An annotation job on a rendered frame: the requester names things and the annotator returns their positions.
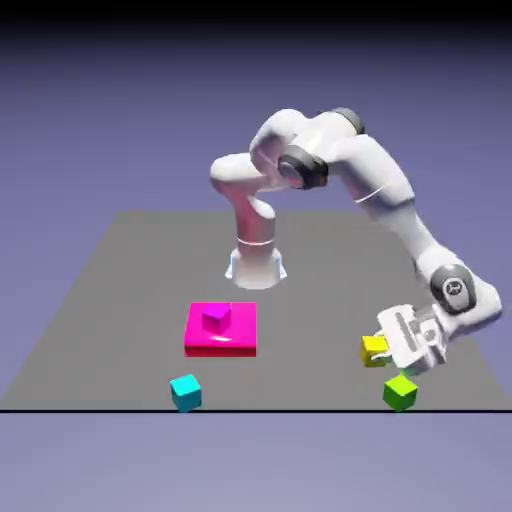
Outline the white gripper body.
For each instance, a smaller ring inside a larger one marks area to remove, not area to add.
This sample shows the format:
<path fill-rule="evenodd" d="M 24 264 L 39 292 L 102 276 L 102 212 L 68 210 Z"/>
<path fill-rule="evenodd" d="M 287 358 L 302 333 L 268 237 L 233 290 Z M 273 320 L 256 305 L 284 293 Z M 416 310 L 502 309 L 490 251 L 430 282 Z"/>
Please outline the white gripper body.
<path fill-rule="evenodd" d="M 393 306 L 377 314 L 392 360 L 400 369 L 412 366 L 423 356 L 423 349 L 410 327 L 415 319 L 410 304 Z"/>

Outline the small yellow cube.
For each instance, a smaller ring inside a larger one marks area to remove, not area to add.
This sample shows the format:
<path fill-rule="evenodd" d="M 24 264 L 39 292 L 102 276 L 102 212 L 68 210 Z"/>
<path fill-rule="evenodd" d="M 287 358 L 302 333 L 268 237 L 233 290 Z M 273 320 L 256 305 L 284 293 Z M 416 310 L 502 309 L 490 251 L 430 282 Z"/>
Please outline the small yellow cube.
<path fill-rule="evenodd" d="M 389 351 L 385 337 L 363 336 L 359 351 L 360 359 L 365 367 L 384 367 L 387 362 L 372 362 L 371 356 Z"/>

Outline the small green cube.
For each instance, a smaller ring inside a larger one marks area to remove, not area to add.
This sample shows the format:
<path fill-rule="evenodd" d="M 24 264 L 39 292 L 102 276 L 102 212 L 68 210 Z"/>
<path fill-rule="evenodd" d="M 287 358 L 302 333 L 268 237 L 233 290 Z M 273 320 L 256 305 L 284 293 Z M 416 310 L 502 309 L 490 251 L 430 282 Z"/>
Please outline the small green cube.
<path fill-rule="evenodd" d="M 400 374 L 384 383 L 383 401 L 395 412 L 412 407 L 416 401 L 418 386 Z"/>

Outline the small magenta cube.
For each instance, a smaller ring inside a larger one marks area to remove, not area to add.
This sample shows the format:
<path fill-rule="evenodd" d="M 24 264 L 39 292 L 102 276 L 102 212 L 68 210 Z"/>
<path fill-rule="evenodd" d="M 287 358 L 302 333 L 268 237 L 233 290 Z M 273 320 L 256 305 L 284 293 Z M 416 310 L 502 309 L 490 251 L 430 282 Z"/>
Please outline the small magenta cube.
<path fill-rule="evenodd" d="M 229 303 L 208 303 L 202 311 L 203 328 L 214 334 L 223 333 L 231 324 Z"/>

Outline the small cyan cube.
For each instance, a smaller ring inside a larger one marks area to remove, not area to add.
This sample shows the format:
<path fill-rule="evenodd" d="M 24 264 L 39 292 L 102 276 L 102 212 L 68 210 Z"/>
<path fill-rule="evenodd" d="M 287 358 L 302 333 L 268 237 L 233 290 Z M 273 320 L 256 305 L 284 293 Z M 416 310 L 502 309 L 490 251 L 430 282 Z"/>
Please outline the small cyan cube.
<path fill-rule="evenodd" d="M 202 388 L 192 374 L 170 381 L 172 401 L 179 412 L 190 412 L 202 405 Z"/>

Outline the large pink box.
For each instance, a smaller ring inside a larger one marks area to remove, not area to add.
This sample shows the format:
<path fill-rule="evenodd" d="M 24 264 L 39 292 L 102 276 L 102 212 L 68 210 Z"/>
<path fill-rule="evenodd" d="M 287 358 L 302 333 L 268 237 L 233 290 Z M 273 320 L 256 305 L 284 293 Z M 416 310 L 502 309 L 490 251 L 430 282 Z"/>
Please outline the large pink box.
<path fill-rule="evenodd" d="M 231 324 L 221 334 L 206 331 L 202 311 L 208 303 L 229 303 Z M 257 353 L 257 304 L 254 302 L 194 302 L 184 331 L 187 357 L 255 357 Z"/>

